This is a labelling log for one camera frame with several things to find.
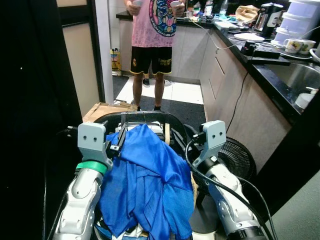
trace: fan grille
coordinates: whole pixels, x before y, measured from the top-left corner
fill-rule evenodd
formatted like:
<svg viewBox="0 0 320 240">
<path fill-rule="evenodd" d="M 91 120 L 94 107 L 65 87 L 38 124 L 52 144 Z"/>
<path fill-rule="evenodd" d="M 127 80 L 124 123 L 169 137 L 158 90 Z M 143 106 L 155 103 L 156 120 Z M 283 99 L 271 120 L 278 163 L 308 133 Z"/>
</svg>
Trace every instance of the fan grille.
<svg viewBox="0 0 320 240">
<path fill-rule="evenodd" d="M 250 181 L 257 175 L 256 163 L 249 150 L 230 137 L 226 138 L 225 144 L 218 152 L 218 161 L 224 164 L 232 174 L 245 180 Z M 196 172 L 193 173 L 193 177 L 199 186 L 199 192 L 210 195 L 203 178 Z M 245 182 L 242 183 L 242 187 L 246 188 Z"/>
</svg>

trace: stainless steel sink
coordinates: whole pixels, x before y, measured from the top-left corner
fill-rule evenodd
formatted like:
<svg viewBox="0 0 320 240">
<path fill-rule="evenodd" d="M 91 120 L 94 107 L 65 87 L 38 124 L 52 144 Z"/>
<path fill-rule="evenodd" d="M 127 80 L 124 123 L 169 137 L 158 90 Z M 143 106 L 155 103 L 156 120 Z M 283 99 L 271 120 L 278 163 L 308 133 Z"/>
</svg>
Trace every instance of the stainless steel sink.
<svg viewBox="0 0 320 240">
<path fill-rule="evenodd" d="M 320 88 L 320 67 L 291 63 L 289 66 L 266 64 L 296 94 L 306 92 L 306 87 Z"/>
</svg>

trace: green band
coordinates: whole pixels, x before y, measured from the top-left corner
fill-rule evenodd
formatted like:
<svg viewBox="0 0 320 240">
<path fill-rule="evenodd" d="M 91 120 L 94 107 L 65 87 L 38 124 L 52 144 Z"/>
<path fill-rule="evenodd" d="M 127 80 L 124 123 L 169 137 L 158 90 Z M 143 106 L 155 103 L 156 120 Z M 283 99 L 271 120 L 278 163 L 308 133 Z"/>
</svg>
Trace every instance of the green band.
<svg viewBox="0 0 320 240">
<path fill-rule="evenodd" d="M 95 170 L 99 173 L 102 173 L 104 175 L 107 171 L 107 167 L 103 165 L 100 162 L 97 161 L 85 161 L 85 162 L 80 162 L 77 166 L 76 169 L 92 169 Z"/>
</svg>

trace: pink t-shirt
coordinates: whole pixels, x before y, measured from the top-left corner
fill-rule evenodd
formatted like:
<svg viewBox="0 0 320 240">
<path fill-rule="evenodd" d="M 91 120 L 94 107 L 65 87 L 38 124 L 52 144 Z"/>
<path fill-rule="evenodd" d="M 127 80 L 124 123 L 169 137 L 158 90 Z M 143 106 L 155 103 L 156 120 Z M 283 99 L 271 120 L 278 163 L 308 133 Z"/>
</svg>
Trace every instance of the pink t-shirt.
<svg viewBox="0 0 320 240">
<path fill-rule="evenodd" d="M 138 16 L 133 17 L 132 46 L 141 48 L 172 47 L 176 19 L 173 0 L 142 0 Z"/>
</svg>

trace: black countertop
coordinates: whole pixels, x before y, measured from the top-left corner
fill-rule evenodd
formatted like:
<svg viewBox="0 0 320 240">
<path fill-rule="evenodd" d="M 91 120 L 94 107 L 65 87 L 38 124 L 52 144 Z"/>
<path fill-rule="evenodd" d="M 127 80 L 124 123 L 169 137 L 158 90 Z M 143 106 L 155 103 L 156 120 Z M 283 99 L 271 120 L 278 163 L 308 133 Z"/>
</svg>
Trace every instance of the black countertop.
<svg viewBox="0 0 320 240">
<path fill-rule="evenodd" d="M 116 15 L 116 18 L 120 20 L 132 21 L 133 17 L 127 12 L 121 12 Z M 185 26 L 198 28 L 191 21 L 177 19 L 177 26 Z M 268 58 L 252 58 L 245 56 L 240 52 L 241 45 L 235 45 L 236 41 L 230 39 L 233 37 L 233 34 L 225 33 L 220 31 L 213 22 L 198 22 L 200 26 L 206 29 L 212 29 L 216 32 L 216 34 L 221 38 L 224 44 L 227 47 L 230 47 L 230 51 L 235 55 L 235 57 L 242 63 L 242 65 L 246 68 L 248 73 L 253 77 L 253 79 L 258 83 L 258 85 L 262 88 L 262 90 L 266 93 L 266 95 L 271 99 L 271 101 L 276 105 L 276 107 L 280 110 L 283 116 L 287 119 L 287 121 L 293 125 L 299 116 L 303 113 L 303 109 L 299 108 L 295 105 L 295 100 L 297 96 L 293 94 L 293 91 L 290 87 L 288 87 L 278 76 L 274 74 L 267 66 L 264 64 L 278 64 L 278 65 L 289 65 L 289 62 L 282 57 L 280 61 L 269 62 Z M 296 63 L 306 64 L 306 61 L 294 61 Z"/>
</svg>

